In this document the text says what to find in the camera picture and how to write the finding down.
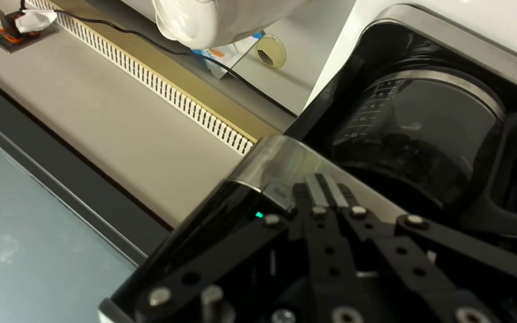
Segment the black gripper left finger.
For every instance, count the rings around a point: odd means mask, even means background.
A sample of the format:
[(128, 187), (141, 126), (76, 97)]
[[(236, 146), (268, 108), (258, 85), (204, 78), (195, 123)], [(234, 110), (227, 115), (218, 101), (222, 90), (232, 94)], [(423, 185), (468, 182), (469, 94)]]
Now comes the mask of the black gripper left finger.
[(148, 262), (137, 323), (356, 323), (356, 264), (320, 185), (283, 212), (245, 191), (209, 203)]

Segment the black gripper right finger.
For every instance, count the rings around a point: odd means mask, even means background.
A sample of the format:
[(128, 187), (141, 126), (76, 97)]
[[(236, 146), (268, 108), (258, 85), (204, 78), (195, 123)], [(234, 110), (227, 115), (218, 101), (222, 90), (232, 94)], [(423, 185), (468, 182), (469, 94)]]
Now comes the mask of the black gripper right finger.
[(331, 176), (319, 175), (317, 184), (353, 243), (356, 264), (396, 277), (432, 320), (517, 323), (517, 253), (421, 216), (387, 225)]

